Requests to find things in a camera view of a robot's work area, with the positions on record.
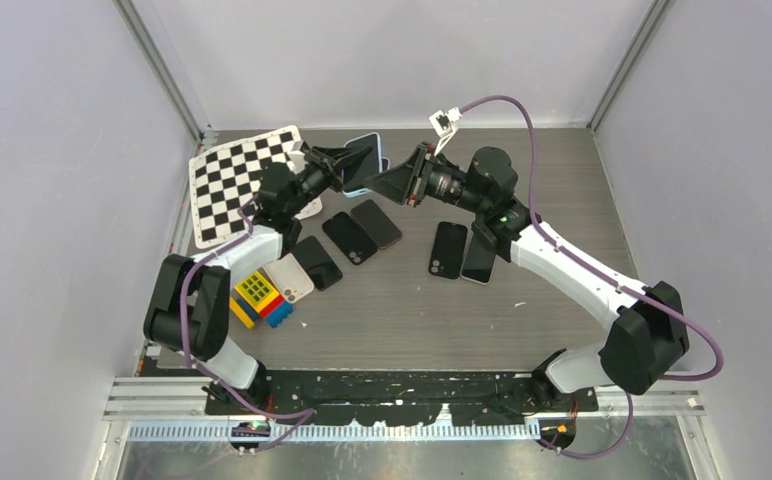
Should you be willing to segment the black phone purple edge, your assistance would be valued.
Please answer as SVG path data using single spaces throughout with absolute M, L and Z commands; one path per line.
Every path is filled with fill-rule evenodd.
M 403 237 L 397 225 L 373 200 L 365 200 L 352 207 L 350 215 L 381 250 L 389 248 Z

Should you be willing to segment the black phone case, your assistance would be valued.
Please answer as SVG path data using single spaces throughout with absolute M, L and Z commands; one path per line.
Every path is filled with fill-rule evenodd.
M 428 272 L 440 278 L 457 279 L 460 276 L 467 238 L 466 226 L 439 222 L 429 257 Z
M 375 242 L 347 212 L 338 212 L 328 218 L 321 228 L 352 265 L 361 265 L 379 250 Z

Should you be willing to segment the white edged black phone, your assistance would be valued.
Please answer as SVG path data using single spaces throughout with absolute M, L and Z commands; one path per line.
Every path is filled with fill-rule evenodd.
M 460 277 L 480 285 L 490 282 L 497 255 L 489 250 L 480 237 L 473 234 L 464 255 Z

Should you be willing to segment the beige phone case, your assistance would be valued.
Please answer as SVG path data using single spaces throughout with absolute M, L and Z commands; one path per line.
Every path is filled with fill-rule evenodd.
M 264 265 L 262 270 L 290 304 L 299 302 L 315 290 L 314 283 L 291 253 Z

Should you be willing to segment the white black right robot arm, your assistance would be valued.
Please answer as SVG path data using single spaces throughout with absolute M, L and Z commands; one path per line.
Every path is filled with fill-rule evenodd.
M 573 392 L 594 386 L 645 394 L 689 349 L 685 325 L 671 315 L 682 310 L 679 293 L 665 282 L 648 286 L 622 275 L 566 242 L 516 198 L 517 182 L 502 149 L 480 148 L 461 170 L 422 143 L 364 184 L 399 205 L 435 198 L 473 213 L 472 231 L 485 247 L 549 282 L 602 326 L 603 341 L 561 349 L 532 371 L 539 406 L 558 410 Z

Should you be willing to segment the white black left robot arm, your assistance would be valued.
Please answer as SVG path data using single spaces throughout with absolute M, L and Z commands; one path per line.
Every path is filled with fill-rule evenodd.
M 231 386 L 242 412 L 260 412 L 269 398 L 264 365 L 229 335 L 232 278 L 245 277 L 278 260 L 297 242 L 297 214 L 328 189 L 341 191 L 343 173 L 370 155 L 369 147 L 298 148 L 304 161 L 294 173 L 283 164 L 267 168 L 251 200 L 245 231 L 202 257 L 168 255 L 158 271 L 143 324 L 144 337 L 183 354 Z

